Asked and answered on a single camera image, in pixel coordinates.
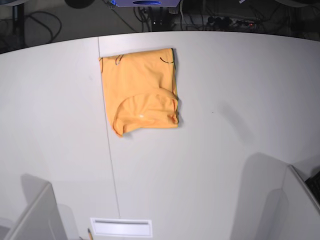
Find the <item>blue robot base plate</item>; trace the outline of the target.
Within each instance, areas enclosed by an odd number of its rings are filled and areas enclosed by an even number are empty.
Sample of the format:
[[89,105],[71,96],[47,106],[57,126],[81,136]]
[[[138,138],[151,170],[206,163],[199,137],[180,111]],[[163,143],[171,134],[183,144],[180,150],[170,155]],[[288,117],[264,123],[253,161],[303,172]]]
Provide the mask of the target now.
[[110,0],[117,7],[173,7],[175,8],[180,0]]

